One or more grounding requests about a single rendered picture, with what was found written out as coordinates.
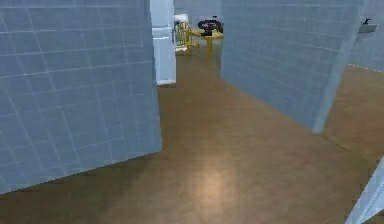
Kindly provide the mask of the black pan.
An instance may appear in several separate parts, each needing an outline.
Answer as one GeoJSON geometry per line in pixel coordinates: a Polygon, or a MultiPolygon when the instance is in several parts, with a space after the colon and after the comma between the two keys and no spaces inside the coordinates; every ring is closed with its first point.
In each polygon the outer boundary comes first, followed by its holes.
{"type": "Polygon", "coordinates": [[[223,32],[223,24],[213,16],[211,19],[205,19],[198,22],[198,28],[203,30],[202,36],[211,36],[214,31],[223,32]]]}

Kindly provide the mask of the yellow wooden chair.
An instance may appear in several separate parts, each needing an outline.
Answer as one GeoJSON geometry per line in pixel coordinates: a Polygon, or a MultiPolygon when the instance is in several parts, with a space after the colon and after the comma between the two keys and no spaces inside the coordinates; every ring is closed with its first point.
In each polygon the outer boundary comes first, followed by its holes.
{"type": "Polygon", "coordinates": [[[200,44],[192,40],[190,35],[190,25],[187,22],[179,22],[177,25],[177,49],[183,53],[190,54],[193,49],[196,49],[197,53],[200,53],[200,44]]]}

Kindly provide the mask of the yellow round table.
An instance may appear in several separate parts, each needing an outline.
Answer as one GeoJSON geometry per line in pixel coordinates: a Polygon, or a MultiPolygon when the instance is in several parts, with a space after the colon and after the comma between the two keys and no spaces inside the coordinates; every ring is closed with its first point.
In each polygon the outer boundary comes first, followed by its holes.
{"type": "Polygon", "coordinates": [[[189,35],[191,37],[197,37],[206,42],[206,59],[209,60],[213,53],[213,42],[222,41],[223,34],[218,31],[213,31],[210,36],[203,36],[201,30],[190,30],[189,35]]]}

